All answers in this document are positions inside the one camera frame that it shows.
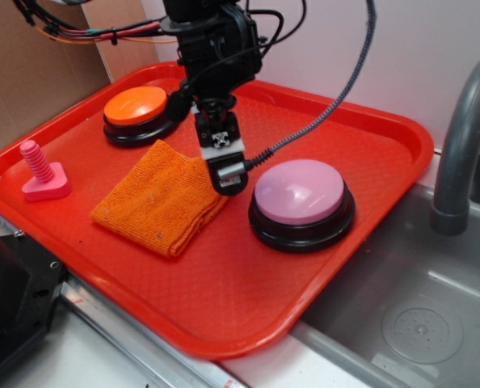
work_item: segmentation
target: microfiber cloth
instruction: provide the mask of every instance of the microfiber cloth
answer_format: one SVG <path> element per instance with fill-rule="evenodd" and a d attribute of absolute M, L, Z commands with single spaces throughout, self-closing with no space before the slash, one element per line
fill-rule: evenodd
<path fill-rule="evenodd" d="M 91 219 L 170 258 L 183 252 L 226 201 L 214 191 L 202 158 L 188 158 L 157 140 Z"/>

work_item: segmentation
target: pink button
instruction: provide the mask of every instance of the pink button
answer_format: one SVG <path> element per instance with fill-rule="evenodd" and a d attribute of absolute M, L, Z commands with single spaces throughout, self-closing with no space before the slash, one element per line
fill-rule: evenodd
<path fill-rule="evenodd" d="M 256 203 L 265 217 L 294 226 L 327 218 L 342 204 L 343 194 L 340 173 L 324 162 L 309 159 L 272 167 L 255 188 Z"/>

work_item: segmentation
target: pink toy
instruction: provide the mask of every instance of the pink toy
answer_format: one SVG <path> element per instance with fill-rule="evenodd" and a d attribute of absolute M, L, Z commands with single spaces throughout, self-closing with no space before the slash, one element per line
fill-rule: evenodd
<path fill-rule="evenodd" d="M 342 203 L 343 177 L 323 162 L 298 159 L 265 172 L 255 197 L 259 210 L 275 222 L 306 225 L 330 216 Z"/>
<path fill-rule="evenodd" d="M 27 200 L 49 200 L 71 193 L 71 184 L 62 165 L 59 162 L 48 163 L 35 141 L 24 141 L 19 150 L 34 175 L 22 188 Z"/>

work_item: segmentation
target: orange button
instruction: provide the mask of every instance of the orange button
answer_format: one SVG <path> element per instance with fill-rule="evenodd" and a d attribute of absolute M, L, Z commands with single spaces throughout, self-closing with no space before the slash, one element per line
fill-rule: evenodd
<path fill-rule="evenodd" d="M 162 113 L 167 100 L 166 92 L 160 87 L 133 87 L 110 99 L 103 114 L 112 124 L 140 124 Z"/>

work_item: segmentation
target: bolt thread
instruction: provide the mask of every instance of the bolt thread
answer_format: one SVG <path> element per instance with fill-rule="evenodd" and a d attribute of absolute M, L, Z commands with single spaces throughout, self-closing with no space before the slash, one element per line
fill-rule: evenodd
<path fill-rule="evenodd" d="M 47 183 L 53 179 L 54 173 L 50 167 L 43 151 L 33 140 L 26 140 L 19 147 L 21 154 L 27 165 L 32 170 L 33 175 L 41 183 Z"/>

